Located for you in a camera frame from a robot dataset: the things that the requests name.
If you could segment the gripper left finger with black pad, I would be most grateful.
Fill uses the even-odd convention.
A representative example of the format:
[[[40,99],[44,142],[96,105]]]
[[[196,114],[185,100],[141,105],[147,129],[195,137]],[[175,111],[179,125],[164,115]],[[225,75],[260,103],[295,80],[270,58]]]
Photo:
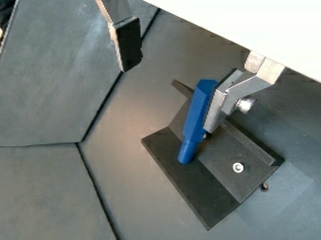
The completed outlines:
[[[108,23],[109,38],[120,70],[126,72],[141,61],[140,21],[130,13],[128,0],[94,0]]]

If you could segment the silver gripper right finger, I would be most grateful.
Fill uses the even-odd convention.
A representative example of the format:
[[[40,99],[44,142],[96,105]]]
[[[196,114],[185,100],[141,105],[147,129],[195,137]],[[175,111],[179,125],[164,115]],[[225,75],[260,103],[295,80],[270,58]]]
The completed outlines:
[[[244,71],[235,69],[212,91],[203,129],[212,133],[225,117],[239,110],[246,113],[252,106],[252,93],[274,85],[284,66],[256,52],[250,52]]]

